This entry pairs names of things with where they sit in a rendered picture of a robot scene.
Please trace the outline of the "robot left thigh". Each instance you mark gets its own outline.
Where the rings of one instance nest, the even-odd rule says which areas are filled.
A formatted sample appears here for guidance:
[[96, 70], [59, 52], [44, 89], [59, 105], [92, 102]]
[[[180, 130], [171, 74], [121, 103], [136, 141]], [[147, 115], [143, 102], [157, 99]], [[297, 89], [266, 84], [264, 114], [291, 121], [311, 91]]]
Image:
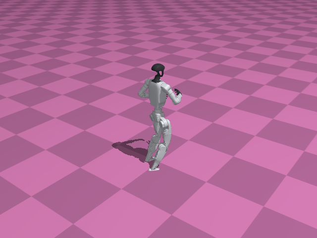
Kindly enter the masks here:
[[152, 137], [152, 141], [154, 143], [159, 143], [160, 137], [161, 137], [161, 133], [162, 133], [162, 128], [160, 127], [158, 122], [154, 121], [152, 113], [150, 114], [150, 119], [153, 121], [154, 130], [156, 132], [156, 134]]

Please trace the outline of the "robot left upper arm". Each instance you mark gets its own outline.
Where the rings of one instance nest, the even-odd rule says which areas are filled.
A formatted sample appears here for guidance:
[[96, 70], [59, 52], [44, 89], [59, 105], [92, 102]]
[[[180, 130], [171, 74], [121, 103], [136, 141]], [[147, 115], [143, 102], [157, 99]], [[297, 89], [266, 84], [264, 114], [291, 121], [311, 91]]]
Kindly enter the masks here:
[[138, 92], [138, 95], [140, 98], [144, 98], [145, 96], [144, 92], [148, 89], [150, 80], [151, 79], [146, 79], [144, 85], [141, 87], [140, 91]]

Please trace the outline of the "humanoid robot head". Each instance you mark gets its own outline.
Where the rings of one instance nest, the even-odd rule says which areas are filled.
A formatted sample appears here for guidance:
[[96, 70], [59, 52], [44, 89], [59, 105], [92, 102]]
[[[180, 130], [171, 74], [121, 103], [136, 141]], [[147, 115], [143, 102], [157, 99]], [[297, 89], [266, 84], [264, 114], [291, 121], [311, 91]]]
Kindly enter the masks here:
[[[165, 69], [164, 65], [162, 65], [160, 63], [156, 63], [152, 66], [151, 70], [156, 71], [158, 73], [157, 75], [155, 75], [155, 78], [152, 80], [152, 82], [154, 82], [154, 83], [160, 82], [160, 77], [163, 76], [164, 69]], [[160, 75], [159, 71], [162, 71], [162, 75]]]

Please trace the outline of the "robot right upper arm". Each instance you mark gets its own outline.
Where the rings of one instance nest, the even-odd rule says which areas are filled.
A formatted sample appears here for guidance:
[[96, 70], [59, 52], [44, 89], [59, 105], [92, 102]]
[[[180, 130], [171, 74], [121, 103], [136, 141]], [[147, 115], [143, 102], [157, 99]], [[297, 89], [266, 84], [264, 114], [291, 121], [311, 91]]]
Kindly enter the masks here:
[[177, 98], [176, 98], [175, 94], [173, 93], [170, 85], [164, 83], [161, 85], [161, 88], [162, 88], [162, 91], [170, 97], [170, 99], [172, 100], [172, 103], [174, 105], [179, 104], [179, 102], [177, 101]]

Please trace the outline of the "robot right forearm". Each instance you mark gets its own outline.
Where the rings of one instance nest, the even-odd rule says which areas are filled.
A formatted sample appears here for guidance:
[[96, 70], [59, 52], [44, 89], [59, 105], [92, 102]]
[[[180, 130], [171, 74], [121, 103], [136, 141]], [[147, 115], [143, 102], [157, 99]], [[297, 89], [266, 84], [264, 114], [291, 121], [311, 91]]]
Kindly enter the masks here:
[[177, 98], [178, 102], [181, 102], [181, 97], [182, 97], [181, 93], [179, 93], [179, 95], [176, 95], [176, 98]]

